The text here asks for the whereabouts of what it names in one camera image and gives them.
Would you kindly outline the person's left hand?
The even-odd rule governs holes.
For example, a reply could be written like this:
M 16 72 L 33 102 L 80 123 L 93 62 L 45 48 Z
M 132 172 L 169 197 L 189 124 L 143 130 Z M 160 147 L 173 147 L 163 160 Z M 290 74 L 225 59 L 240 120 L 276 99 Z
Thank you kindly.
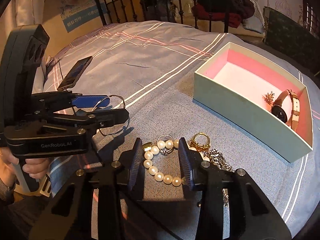
M 51 163 L 50 158 L 26 159 L 22 170 L 31 178 L 41 179 L 45 176 Z M 19 165 L 19 160 L 14 157 L 8 147 L 1 147 L 1 180 L 7 186 L 12 186 L 16 171 L 14 165 Z

